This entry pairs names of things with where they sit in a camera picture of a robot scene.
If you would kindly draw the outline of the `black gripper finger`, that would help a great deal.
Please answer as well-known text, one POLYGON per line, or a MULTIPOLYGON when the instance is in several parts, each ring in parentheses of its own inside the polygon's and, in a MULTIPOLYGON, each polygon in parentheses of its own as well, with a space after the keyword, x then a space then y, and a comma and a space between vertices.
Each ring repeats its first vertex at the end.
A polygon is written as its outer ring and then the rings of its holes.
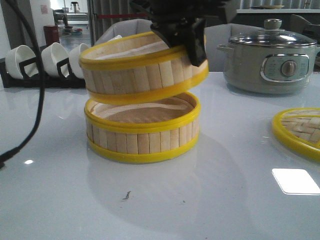
POLYGON ((188 34, 191 25, 191 21, 153 21, 150 28, 167 44, 169 48, 179 45, 184 45, 187 48, 190 45, 188 34))
POLYGON ((196 18, 186 29, 186 50, 193 66, 199 67, 206 59, 204 29, 206 20, 196 18))

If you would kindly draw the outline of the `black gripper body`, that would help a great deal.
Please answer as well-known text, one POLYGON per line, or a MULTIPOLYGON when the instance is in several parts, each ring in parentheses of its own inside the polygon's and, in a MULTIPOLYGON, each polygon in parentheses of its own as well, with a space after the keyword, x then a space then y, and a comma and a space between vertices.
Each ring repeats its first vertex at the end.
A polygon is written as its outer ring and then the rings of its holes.
POLYGON ((152 31, 200 30, 208 18, 232 20, 230 0, 131 0, 129 4, 151 20, 152 31))

